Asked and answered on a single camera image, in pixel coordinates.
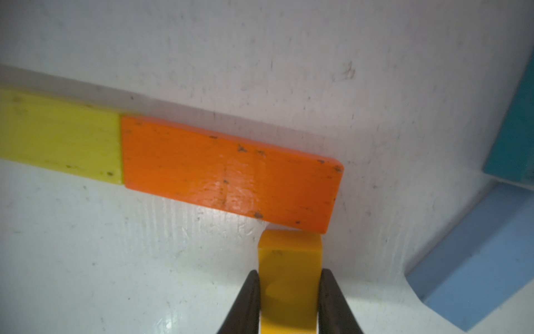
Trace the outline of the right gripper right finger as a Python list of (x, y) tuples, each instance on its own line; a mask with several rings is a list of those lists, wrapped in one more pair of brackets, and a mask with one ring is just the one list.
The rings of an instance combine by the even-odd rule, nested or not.
[(363, 334), (333, 273), (322, 269), (318, 293), (320, 334)]

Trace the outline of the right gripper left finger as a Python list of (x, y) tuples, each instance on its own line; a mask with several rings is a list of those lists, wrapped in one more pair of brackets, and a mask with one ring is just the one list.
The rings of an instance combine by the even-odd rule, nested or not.
[(259, 274), (257, 270), (252, 270), (217, 334), (258, 334), (260, 310)]

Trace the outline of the yellow-orange block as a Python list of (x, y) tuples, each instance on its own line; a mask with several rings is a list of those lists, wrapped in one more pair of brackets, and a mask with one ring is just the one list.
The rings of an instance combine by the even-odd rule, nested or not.
[(323, 246), (311, 232), (265, 230), (258, 243), (260, 333), (316, 333)]

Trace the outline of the orange block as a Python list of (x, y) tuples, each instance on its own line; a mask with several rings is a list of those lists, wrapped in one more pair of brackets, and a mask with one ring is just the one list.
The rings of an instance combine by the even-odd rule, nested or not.
[(323, 234), (344, 167), (336, 159), (146, 116), (121, 119), (125, 186)]

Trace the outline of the light blue block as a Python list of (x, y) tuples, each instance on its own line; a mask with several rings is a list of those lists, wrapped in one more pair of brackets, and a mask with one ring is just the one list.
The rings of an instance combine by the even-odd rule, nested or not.
[(474, 328), (533, 279), (533, 191), (495, 185), (406, 278), (431, 310)]

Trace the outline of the teal block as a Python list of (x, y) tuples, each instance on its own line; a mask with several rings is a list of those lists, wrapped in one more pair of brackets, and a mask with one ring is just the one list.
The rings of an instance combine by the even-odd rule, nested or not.
[(528, 61), (483, 171), (533, 186), (533, 58)]

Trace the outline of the yellow-green long block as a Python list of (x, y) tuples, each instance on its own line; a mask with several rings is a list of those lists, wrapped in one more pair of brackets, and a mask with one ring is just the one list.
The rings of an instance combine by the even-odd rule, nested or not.
[(1, 158), (121, 185), (121, 115), (46, 95), (1, 89)]

